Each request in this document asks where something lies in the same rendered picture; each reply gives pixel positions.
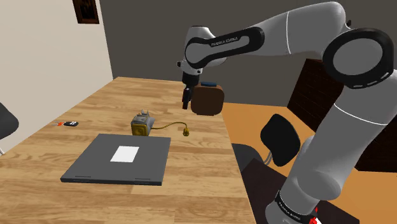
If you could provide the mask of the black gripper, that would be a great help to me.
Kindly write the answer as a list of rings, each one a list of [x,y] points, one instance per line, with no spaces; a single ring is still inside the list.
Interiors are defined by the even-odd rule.
[[[185,85],[185,89],[183,90],[183,109],[188,109],[188,104],[191,100],[192,90],[191,88],[195,87],[199,83],[200,75],[188,74],[183,72],[182,82]]]

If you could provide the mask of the brown rounded box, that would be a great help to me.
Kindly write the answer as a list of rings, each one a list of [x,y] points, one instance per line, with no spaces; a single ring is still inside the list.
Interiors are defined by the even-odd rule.
[[[225,94],[220,85],[203,87],[199,83],[193,89],[191,109],[197,115],[214,116],[223,109]]]

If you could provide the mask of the grey closed laptop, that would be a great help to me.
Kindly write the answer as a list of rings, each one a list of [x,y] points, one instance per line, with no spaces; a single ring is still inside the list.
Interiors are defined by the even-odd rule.
[[[60,180],[160,186],[170,143],[169,137],[99,134]]]

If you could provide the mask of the wooden table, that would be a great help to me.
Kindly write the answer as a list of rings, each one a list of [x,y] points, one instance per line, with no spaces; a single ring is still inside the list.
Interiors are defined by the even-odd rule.
[[[182,107],[179,81],[119,77],[0,157],[0,224],[256,224],[221,115]],[[141,110],[171,139],[162,186],[63,183],[100,134]]]

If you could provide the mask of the black office chair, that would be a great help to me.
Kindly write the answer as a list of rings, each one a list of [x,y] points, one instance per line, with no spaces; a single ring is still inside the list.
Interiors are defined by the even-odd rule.
[[[281,114],[273,114],[267,122],[256,129],[254,139],[266,147],[265,157],[255,147],[243,143],[232,143],[232,149],[241,174],[247,170],[251,162],[276,167],[287,165],[298,155],[301,147],[300,137],[293,124]]]

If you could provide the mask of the dark robot stand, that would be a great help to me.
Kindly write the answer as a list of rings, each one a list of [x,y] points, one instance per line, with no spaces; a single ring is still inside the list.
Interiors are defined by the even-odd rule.
[[[242,179],[256,224],[268,224],[265,208],[274,200],[286,177],[254,158],[242,171]],[[357,218],[330,202],[320,201],[317,208],[322,224],[360,224]]]

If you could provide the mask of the dark brick patterned cabinet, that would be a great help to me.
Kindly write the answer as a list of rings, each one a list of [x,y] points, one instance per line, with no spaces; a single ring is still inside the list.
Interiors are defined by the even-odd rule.
[[[320,60],[306,59],[288,109],[316,131],[342,89],[343,84],[326,74]],[[368,145],[355,168],[359,171],[397,173],[397,116]]]

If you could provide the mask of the dark grey chair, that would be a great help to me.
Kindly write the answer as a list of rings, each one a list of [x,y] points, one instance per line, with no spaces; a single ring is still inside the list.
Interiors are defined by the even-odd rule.
[[[19,126],[19,121],[1,102],[0,102],[0,140],[14,133]]]

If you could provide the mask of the dark framed wall picture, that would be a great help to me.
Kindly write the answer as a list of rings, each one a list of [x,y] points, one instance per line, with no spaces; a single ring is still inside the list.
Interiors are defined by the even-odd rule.
[[[79,24],[99,24],[95,0],[73,0],[73,6]]]

